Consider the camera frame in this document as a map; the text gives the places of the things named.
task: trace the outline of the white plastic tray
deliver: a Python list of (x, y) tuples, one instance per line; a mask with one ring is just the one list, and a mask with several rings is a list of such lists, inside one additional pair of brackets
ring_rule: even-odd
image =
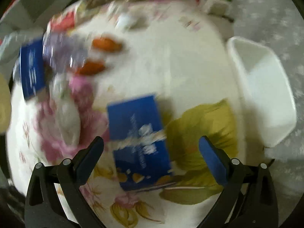
[(275, 147), (295, 127), (295, 101), (280, 59), (268, 47), (232, 37), (227, 43), (242, 94), (247, 136)]

